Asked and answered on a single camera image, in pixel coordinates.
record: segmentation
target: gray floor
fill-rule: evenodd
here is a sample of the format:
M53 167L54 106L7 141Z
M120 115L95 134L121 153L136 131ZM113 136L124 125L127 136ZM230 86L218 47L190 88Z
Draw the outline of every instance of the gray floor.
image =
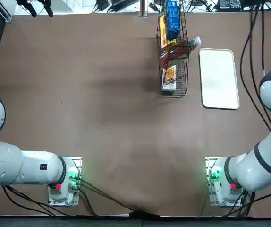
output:
M270 220L264 221L184 221L157 222L141 220L96 221L96 220L54 220L46 218L2 218L0 227L265 227L271 226Z

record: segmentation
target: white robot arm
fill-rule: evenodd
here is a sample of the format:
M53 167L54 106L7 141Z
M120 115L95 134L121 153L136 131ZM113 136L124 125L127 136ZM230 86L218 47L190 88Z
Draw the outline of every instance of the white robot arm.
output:
M5 123L5 108L0 99L0 130ZM77 205L74 177L80 177L74 161L47 151L20 150L0 141L0 185L48 184L52 205Z
M259 92L261 101L271 111L271 71L261 80ZM220 206L233 206L243 190L255 192L271 185L271 133L248 153L220 157L211 169L214 171Z

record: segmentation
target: yellow box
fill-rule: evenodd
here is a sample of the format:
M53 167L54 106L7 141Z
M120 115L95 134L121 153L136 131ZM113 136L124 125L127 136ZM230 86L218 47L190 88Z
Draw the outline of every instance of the yellow box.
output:
M172 45L177 44L176 39L167 40L166 38L166 25L165 25L165 16L160 17L160 32L161 32L161 47L163 51L169 50Z
M163 91L176 90L176 66L175 65L168 68L167 70L163 69L162 87L163 87L162 89Z

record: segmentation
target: food package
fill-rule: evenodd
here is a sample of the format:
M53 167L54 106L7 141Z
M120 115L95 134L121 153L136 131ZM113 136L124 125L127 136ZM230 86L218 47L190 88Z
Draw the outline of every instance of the food package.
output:
M174 40L178 37L180 30L177 1L166 0L166 6L166 37L168 40Z
M167 70L162 71L162 88L163 91L175 91L176 90L176 66L172 66Z
M165 16L160 17L160 32L161 32L161 48L163 51L168 51L172 45L177 44L177 40L168 40L166 38Z

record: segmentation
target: wire basket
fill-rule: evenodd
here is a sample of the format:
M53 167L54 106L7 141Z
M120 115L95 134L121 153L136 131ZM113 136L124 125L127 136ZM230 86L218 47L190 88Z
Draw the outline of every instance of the wire basket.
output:
M185 18L185 1L179 0L177 1L178 5L178 17L180 24L180 31L177 37L177 43L180 41L188 41L187 35L187 26L186 26L186 18ZM161 30L160 30L160 17L164 15L166 12L166 0L161 1L161 7L159 11L159 19L158 19L158 27L156 33L156 39L158 44L158 55L159 55L159 74L161 81L161 97L183 97L188 90L188 68L189 68L189 54L187 54L184 58L179 58L179 63L175 65L175 77L174 79L166 79L167 74L167 66L163 67L162 62L160 60L160 56L163 53L161 47ZM190 46L182 46L183 48L189 48L188 52L190 53ZM171 50L173 50L175 46L170 47L168 62L170 60L175 59L173 55L171 56ZM174 89L165 89L164 85L175 84Z

